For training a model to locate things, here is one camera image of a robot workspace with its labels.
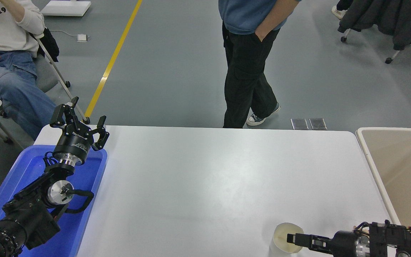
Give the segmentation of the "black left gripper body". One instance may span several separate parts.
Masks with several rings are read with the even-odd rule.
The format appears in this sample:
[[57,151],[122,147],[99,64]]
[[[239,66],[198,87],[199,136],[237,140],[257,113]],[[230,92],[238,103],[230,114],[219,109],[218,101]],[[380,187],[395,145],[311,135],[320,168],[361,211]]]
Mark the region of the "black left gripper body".
[[93,143],[90,131],[91,128],[81,122],[65,125],[53,151],[53,157],[60,160],[66,156],[74,156],[77,162],[84,162]]

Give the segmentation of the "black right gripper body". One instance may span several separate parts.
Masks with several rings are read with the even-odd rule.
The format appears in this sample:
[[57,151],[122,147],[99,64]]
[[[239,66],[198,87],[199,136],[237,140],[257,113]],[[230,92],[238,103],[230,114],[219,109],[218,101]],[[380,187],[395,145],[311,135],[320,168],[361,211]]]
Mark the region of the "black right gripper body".
[[358,235],[351,231],[338,231],[329,241],[329,248],[334,257],[355,257]]

